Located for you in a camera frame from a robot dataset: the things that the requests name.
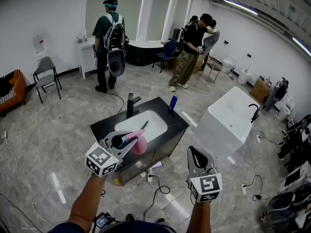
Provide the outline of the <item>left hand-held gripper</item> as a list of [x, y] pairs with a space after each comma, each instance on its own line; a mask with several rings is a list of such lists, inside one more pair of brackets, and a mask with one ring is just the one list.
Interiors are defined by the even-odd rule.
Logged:
[[[85, 165], [98, 177], [116, 170], [121, 159], [137, 143], [137, 139], [126, 140], [126, 135], [132, 131], [110, 132], [102, 140], [95, 142], [85, 154]], [[117, 146], [112, 141], [123, 141]]]

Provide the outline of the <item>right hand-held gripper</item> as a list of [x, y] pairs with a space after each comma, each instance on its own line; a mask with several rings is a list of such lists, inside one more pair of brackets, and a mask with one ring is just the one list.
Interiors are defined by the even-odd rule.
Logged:
[[218, 173], [213, 157], [207, 151], [193, 146], [188, 147], [187, 157], [187, 184], [195, 201], [201, 203], [216, 199], [223, 190], [223, 185], [221, 173]]

